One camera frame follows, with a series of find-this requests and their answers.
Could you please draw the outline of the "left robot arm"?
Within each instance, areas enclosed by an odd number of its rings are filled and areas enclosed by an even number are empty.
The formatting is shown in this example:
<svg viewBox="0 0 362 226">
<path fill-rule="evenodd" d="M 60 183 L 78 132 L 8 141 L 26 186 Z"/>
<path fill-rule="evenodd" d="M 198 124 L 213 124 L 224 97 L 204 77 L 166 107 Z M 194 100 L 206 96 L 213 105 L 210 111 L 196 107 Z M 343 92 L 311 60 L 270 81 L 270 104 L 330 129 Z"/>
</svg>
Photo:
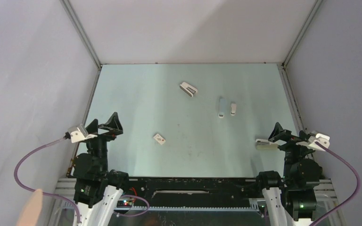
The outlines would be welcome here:
<svg viewBox="0 0 362 226">
<path fill-rule="evenodd" d="M 73 160 L 75 226 L 107 226 L 121 196 L 129 193 L 128 173 L 108 168 L 108 142 L 123 134 L 117 112 L 106 123 L 94 119 L 68 130 L 72 143 L 85 143 L 86 153 Z"/>
</svg>

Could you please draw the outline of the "staple box sleeve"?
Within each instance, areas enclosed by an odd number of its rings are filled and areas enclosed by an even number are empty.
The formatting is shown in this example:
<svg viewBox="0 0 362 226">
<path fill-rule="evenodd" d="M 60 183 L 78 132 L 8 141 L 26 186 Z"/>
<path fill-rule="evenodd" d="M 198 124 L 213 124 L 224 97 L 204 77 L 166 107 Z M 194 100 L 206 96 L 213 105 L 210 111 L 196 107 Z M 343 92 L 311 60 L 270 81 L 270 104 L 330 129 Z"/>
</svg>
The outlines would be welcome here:
<svg viewBox="0 0 362 226">
<path fill-rule="evenodd" d="M 155 134 L 154 135 L 154 140 L 156 140 L 160 145 L 163 145 L 165 142 L 166 142 L 166 140 L 160 135 L 160 134 Z"/>
</svg>

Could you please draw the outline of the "cream stapler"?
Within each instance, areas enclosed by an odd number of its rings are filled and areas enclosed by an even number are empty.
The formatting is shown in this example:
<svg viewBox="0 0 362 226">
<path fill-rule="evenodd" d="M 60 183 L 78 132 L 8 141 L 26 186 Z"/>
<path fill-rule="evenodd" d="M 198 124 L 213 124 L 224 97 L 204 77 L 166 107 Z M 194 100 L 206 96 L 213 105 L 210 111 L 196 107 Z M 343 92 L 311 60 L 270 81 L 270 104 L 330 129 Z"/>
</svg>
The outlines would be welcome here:
<svg viewBox="0 0 362 226">
<path fill-rule="evenodd" d="M 266 139 L 256 139 L 255 148 L 257 150 L 278 150 L 279 145 L 277 143 L 268 141 Z"/>
</svg>

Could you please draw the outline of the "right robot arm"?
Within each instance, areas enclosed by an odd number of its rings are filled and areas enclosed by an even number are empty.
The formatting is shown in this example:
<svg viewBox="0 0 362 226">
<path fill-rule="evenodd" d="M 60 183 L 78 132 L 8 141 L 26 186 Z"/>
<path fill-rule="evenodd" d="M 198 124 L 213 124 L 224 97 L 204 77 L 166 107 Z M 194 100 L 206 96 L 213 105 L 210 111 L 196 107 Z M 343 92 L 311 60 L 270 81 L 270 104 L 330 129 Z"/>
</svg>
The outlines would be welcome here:
<svg viewBox="0 0 362 226">
<path fill-rule="evenodd" d="M 277 122 L 268 141 L 271 145 L 281 140 L 277 149 L 284 151 L 283 176 L 276 171 L 263 171 L 256 177 L 255 190 L 265 198 L 265 212 L 272 226 L 310 226 L 317 207 L 314 188 L 320 184 L 321 167 L 307 155 L 323 151 L 316 144 L 325 140 L 321 134 L 298 136 L 282 128 Z"/>
</svg>

